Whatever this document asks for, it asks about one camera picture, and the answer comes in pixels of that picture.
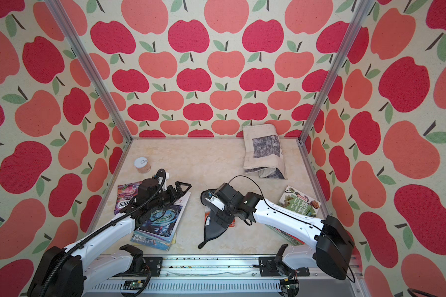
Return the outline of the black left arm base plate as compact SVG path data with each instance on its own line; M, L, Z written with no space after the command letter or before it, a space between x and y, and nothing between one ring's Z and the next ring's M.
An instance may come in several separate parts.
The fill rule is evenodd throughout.
M159 277L162 270L162 257L136 256L133 259L132 272L149 272L152 277Z

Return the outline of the grey green microfibre cloth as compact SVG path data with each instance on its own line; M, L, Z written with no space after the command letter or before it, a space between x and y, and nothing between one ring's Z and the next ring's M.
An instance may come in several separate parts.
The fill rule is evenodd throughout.
M215 194L216 189L203 191L200 196L201 202L203 200L203 193L207 191ZM235 217L225 208L224 211L219 210L215 212L214 210L211 210L209 219L210 224L208 226L204 225L204 240L198 245L198 249L202 249L207 242L220 237L228 229Z

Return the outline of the blue robot sunflower magazine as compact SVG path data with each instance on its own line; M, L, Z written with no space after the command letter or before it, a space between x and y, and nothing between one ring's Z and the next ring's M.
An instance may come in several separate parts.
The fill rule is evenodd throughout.
M136 245L168 251L170 247L176 243L176 233L171 238L162 239L156 235L135 231L131 237L131 242Z

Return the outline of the white book with blue vortex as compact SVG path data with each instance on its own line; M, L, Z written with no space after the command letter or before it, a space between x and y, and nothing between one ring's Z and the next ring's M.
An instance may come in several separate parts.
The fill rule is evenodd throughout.
M171 243L190 197L191 192L187 192L172 205L153 211L150 219L143 223L135 234Z

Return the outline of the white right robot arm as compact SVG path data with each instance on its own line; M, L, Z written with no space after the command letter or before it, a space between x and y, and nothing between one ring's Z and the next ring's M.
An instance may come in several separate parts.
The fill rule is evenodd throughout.
M220 237L239 218L247 225L260 223L281 230L313 251L312 255L305 256L299 247L280 247L275 269L282 275L292 275L305 267L310 258L322 272L335 279L345 280L352 273L349 263L354 241L341 222L331 215L325 219L303 216L270 202L262 194L241 194L228 183L202 192L200 199L210 209L205 220L204 242Z

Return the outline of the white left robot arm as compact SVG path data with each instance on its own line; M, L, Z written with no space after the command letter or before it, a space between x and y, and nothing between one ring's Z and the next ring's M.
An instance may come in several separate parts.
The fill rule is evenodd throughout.
M132 234L153 211L172 205L191 188L188 183L166 186L166 179L145 179L136 195L114 218L97 231L65 248L46 251L27 290L29 297L80 297L91 288L117 275L151 277L143 252L124 245L118 252L101 254Z

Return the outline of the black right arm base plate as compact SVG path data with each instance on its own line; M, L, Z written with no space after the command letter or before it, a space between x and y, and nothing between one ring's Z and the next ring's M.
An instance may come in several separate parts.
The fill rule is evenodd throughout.
M259 257L258 263L253 266L258 268L262 277L308 277L310 271L307 267L291 269L282 260L272 257Z

